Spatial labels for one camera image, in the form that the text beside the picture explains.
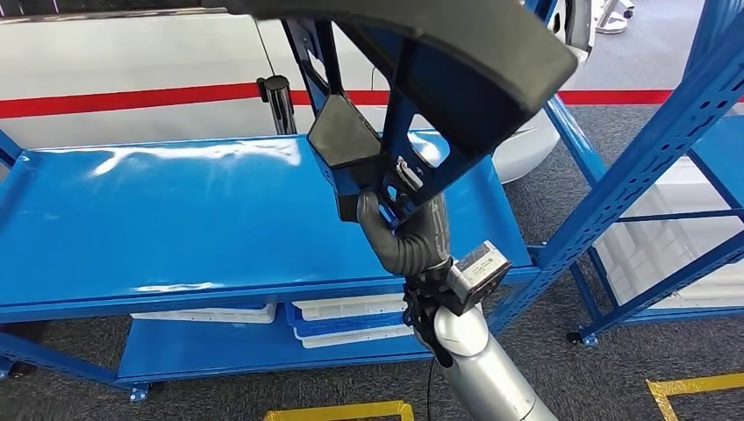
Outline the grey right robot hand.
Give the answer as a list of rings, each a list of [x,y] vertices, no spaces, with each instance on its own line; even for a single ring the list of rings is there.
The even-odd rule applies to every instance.
[[[415,239],[436,253],[449,254],[449,225],[443,195],[437,195],[393,230],[381,213],[376,193],[363,190],[357,201],[356,217],[376,252],[392,253],[403,246],[405,239]]]

